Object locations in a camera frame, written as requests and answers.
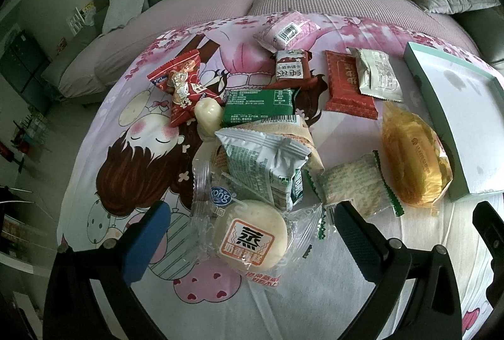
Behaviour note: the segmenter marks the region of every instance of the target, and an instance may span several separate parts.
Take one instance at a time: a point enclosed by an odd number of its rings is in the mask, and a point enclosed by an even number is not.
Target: cartoon tablecloth
[[[146,76],[176,55],[198,48],[201,83],[224,99],[231,89],[261,88],[272,80],[274,60],[252,35],[279,16],[216,20],[160,36],[109,92],[77,155],[61,208],[59,242],[66,239],[74,250],[97,247],[109,237],[120,238],[153,202],[162,199],[170,205],[171,225],[143,279],[132,285],[169,339],[335,338],[372,290],[339,235],[331,231],[326,240],[314,242],[309,256],[282,277],[275,292],[248,282],[217,259],[191,261],[197,253],[196,237],[188,227],[192,160],[208,157],[213,140],[201,135],[195,120],[171,128],[171,96],[153,87]],[[462,57],[499,76],[480,58],[419,32],[357,17],[308,17],[321,29],[300,46],[313,53],[310,68],[318,85],[298,94],[296,113],[311,126],[326,167],[372,150],[381,152],[381,102],[376,101],[377,121],[322,111],[328,99],[323,50],[345,52],[350,46],[387,52],[405,105],[427,122],[420,92],[402,60],[408,41]],[[401,218],[391,209],[371,218],[386,237],[398,237],[410,248],[447,246],[459,285],[464,339],[491,311],[484,297],[492,279],[490,254],[471,224],[476,203],[453,205],[445,199],[438,217],[406,207]],[[502,195],[490,203],[504,213]],[[403,291],[383,336],[397,324],[408,295]]]

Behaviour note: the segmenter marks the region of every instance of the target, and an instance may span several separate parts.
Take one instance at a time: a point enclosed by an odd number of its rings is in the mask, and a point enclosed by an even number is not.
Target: green cabinet
[[[0,73],[19,95],[42,114],[51,106],[40,76],[49,64],[38,43],[22,31],[0,58]]]

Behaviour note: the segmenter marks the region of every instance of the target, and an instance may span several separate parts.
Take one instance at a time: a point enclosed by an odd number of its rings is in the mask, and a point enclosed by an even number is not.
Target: orange and white label
[[[272,234],[235,218],[219,251],[224,256],[259,266],[274,240],[275,236]]]

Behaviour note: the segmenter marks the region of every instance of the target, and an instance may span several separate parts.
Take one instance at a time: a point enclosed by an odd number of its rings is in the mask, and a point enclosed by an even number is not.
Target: floor
[[[35,204],[17,207],[20,220],[42,231],[33,235],[36,242],[29,249],[29,258],[34,265],[51,268],[56,254],[56,227],[60,216],[61,202],[74,166],[82,139],[100,107],[99,103],[86,107],[71,103],[55,104],[46,117],[49,120],[46,144],[33,149],[25,160],[25,168],[18,175],[16,188],[33,191],[20,192],[19,196]],[[21,289],[30,296],[35,307],[43,312],[45,293],[49,279],[24,272],[6,271],[1,265],[0,275],[9,275],[14,290]]]

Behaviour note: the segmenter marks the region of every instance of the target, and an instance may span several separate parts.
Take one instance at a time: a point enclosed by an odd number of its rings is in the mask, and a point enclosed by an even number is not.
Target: black chinese character
[[[255,250],[259,246],[259,241],[263,236],[262,233],[244,226],[236,243],[241,243],[243,247]]]

